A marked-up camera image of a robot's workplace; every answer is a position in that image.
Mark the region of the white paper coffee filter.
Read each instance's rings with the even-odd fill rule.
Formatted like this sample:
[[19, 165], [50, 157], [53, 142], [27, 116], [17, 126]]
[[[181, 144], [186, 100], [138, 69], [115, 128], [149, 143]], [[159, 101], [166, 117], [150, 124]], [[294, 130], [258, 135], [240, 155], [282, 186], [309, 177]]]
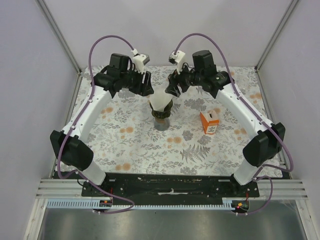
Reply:
[[170, 103], [173, 96], [166, 93], [164, 89], [157, 89], [149, 98], [152, 109], [157, 112], [163, 112], [165, 107]]

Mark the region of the green glass coffee dripper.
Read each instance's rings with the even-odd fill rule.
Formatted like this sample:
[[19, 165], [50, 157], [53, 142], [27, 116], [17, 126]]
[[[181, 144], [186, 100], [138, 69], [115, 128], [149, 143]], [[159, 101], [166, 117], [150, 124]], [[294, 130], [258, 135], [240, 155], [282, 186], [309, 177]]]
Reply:
[[171, 109], [173, 106], [173, 100], [171, 100], [164, 108], [164, 110], [154, 110], [151, 103], [149, 103], [149, 106], [151, 107], [151, 114], [154, 118], [157, 120], [164, 120], [166, 118], [169, 118], [171, 115]]

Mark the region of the orange coffee filter box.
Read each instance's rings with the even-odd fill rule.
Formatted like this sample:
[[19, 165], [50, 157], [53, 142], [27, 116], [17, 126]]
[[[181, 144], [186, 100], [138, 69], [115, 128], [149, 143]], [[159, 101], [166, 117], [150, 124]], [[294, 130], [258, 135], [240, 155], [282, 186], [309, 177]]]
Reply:
[[220, 120], [216, 111], [209, 110], [207, 112], [200, 112], [199, 116], [201, 119], [204, 134], [206, 135], [215, 134], [218, 128], [218, 125], [220, 123]]

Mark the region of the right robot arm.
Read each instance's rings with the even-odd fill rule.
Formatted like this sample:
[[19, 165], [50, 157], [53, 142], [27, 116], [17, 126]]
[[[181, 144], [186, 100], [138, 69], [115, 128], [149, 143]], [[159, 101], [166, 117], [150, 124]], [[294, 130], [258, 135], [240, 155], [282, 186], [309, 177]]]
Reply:
[[193, 67], [185, 61], [186, 54], [180, 50], [169, 56], [176, 69], [168, 76], [166, 93], [179, 97], [189, 87], [202, 87], [214, 99], [223, 104], [237, 119], [250, 137], [242, 150], [244, 160], [234, 172], [229, 191], [235, 197], [247, 191], [247, 184], [258, 174], [265, 161], [272, 159], [282, 150], [285, 127], [274, 124], [247, 101], [234, 79], [226, 71], [218, 71], [209, 50], [192, 54]]

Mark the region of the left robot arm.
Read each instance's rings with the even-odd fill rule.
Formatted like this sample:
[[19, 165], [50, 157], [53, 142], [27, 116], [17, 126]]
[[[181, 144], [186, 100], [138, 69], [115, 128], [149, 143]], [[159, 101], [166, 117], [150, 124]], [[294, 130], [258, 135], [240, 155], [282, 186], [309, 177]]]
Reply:
[[129, 57], [113, 53], [109, 65], [93, 77], [89, 93], [76, 115], [61, 131], [54, 130], [50, 135], [57, 160], [75, 167], [93, 182], [93, 191], [101, 197], [110, 192], [110, 184], [105, 181], [106, 173], [95, 163], [94, 153], [86, 144], [89, 133], [102, 109], [120, 90], [128, 89], [142, 97], [154, 93], [151, 73], [144, 70], [149, 61], [147, 54], [136, 53]]

